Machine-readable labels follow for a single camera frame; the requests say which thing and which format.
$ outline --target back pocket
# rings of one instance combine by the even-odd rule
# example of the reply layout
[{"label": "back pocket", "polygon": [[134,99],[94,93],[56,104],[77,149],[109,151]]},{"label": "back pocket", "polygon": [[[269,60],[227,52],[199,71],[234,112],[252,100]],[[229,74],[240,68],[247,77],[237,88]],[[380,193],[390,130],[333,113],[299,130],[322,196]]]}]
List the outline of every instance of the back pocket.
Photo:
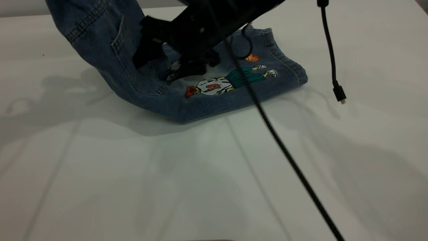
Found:
[{"label": "back pocket", "polygon": [[109,4],[108,11],[113,25],[119,28],[116,38],[111,43],[111,47],[126,72],[129,81],[139,92],[145,95],[161,95],[169,86],[163,80],[163,75],[169,67],[166,55],[165,59],[154,60],[140,69],[135,69],[132,57],[137,51],[141,33],[129,31],[126,17],[112,3]]}]

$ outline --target cartoon character embroidery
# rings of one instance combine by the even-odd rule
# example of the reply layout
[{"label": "cartoon character embroidery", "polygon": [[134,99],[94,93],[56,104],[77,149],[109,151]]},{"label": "cartoon character embroidery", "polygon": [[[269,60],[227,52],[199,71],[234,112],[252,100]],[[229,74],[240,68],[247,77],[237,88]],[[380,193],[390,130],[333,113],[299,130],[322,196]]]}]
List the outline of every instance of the cartoon character embroidery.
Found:
[{"label": "cartoon character embroidery", "polygon": [[[242,67],[241,69],[250,83],[264,81],[266,80],[266,77],[278,77],[278,72],[274,69],[267,71],[263,75],[261,73],[253,73],[255,70],[266,68],[266,65],[259,64],[253,68]],[[245,86],[245,81],[241,78],[239,71],[236,69],[230,72],[226,77],[207,78],[200,81],[197,86],[187,87],[186,97],[190,97],[197,93],[201,93],[206,96],[220,95],[234,89],[241,88],[242,86]]]}]

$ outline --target jeans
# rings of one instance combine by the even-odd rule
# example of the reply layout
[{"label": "jeans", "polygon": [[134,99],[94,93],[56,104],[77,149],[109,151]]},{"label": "jeans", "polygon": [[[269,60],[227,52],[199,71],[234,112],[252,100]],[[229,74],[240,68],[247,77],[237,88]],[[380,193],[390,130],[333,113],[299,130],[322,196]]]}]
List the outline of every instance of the jeans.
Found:
[{"label": "jeans", "polygon": [[[140,69],[132,57],[142,38],[144,14],[136,0],[46,0],[56,27],[77,53],[94,66],[121,98],[143,109],[185,123],[253,104],[224,44],[215,47],[222,62],[205,75],[166,81],[166,70],[180,58],[167,44],[164,54]],[[252,54],[240,60],[257,97],[267,100],[307,82],[305,70],[278,48],[272,30],[248,28]],[[237,56],[249,49],[234,33]]]}]

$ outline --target white wall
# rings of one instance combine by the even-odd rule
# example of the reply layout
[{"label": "white wall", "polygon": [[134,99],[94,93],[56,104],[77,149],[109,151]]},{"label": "white wall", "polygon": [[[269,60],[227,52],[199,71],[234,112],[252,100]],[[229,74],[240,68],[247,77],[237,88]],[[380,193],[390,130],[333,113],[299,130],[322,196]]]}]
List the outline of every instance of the white wall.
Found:
[{"label": "white wall", "polygon": [[[180,6],[177,0],[138,0],[141,8]],[[49,14],[45,0],[0,0],[0,17]]]}]

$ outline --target white table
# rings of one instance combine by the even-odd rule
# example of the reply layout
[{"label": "white table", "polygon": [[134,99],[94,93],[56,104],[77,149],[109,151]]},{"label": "white table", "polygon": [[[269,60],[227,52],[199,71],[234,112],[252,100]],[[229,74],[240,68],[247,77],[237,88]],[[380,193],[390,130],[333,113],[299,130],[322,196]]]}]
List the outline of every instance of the white table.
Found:
[{"label": "white table", "polygon": [[[327,17],[348,103],[316,1],[287,0],[254,25],[309,82],[264,107],[346,240],[426,240],[428,16],[344,0]],[[174,124],[112,94],[50,16],[0,30],[0,240],[334,239],[255,108]]]}]

